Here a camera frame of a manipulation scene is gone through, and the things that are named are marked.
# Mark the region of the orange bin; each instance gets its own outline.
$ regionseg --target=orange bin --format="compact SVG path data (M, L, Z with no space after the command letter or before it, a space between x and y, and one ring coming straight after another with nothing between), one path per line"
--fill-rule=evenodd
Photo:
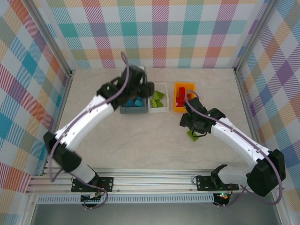
M180 113L186 113L186 109L184 107L176 107L176 97L179 96L179 88L184 87L185 91L193 90L195 91L195 84L194 83L182 83L176 82L174 88L174 111Z

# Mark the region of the colorful plaid panel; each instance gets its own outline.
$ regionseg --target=colorful plaid panel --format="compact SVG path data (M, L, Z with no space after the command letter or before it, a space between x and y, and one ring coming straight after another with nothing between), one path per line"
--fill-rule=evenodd
M13 225L45 161L67 76L21 0L0 2L0 224Z
M261 143L279 149L291 176L290 216L300 220L300 2L281 1L240 78Z
M256 0L47 2L81 68L227 68Z
M252 37L253 31L254 31L254 29L256 28L256 26L258 25L258 22L259 22L259 20L261 19L261 17L262 17L262 15L263 15L263 13L264 13L264 11L265 11L265 9L266 9L266 7L267 7L269 1L270 1L270 0L264 0L264 1L263 1L263 4L262 4L261 8L259 9L259 12L258 12L258 14L257 14L257 16L256 16L256 18L255 18L255 20L254 20L254 22L253 22L251 28L250 28L248 34L247 34L246 38L245 38L245 41L243 42L243 45L242 45L242 47L240 48L238 57L236 58L236 60L235 60L235 62L234 62L234 64L233 64L233 67L236 67L236 66L237 66L237 64L238 64L238 62L239 62L239 60L240 60L240 57L241 57L242 53L244 52L245 47L248 45L248 43L249 43L249 41L250 41L250 39L251 39L251 37Z

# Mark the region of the white bin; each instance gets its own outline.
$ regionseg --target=white bin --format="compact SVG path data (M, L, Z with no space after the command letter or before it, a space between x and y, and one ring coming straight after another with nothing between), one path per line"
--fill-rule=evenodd
M166 82L155 82L154 83L155 90L165 94L165 97L160 100L160 102L164 105L164 107L153 108L151 104L151 99L153 96L148 98L148 113L164 113L169 111L169 96L168 96L168 88Z

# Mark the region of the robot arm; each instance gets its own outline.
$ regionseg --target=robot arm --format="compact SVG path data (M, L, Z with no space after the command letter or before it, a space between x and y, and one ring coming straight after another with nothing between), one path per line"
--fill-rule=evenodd
M124 91L110 103L97 107L100 103L116 94L125 82L126 70L121 77L102 85L91 102L66 126L55 134L47 132L44 141L50 154L54 144L61 138L55 149L53 159L61 168L79 178L85 183L99 187L99 176L93 171L82 158L75 153L80 141L106 116L114 112L120 105L136 97L148 98L153 95L154 83L147 82L144 67L130 66L129 81ZM66 129L75 121L76 123L66 132Z
M266 196L278 185L278 180L274 170L261 152L268 156L275 165L280 179L285 179L284 156L279 150L270 151L256 143L237 129L218 109L213 108L207 111L206 107L200 103L198 98L195 97L191 99L189 103L198 112L212 117L219 122L215 122L214 120L195 113L188 104L185 103L187 113L182 116L180 125L202 134L207 132L220 138L241 155L248 164L247 168L237 168L228 165L221 165L216 168L211 173L212 183L214 183L216 188L221 184L239 184L249 186L260 196Z

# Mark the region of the green object in gripper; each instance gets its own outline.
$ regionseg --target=green object in gripper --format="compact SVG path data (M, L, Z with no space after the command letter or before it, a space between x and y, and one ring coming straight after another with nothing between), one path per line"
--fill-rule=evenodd
M154 98L151 99L151 105L152 105L153 108L157 108L158 107L158 105L156 104L156 101L155 101Z
M160 99L163 99L165 97L164 93L161 93L159 91L156 91L156 93L158 94L158 96L159 96Z
M155 91L155 92L153 93L153 98L154 98L154 100L159 100L159 96L158 96L157 91Z
M192 130L189 130L189 131L187 132L187 135L192 139L193 142L195 142L195 141L197 141L199 138L198 138L198 137L194 137L192 133L193 133L193 131L192 131Z

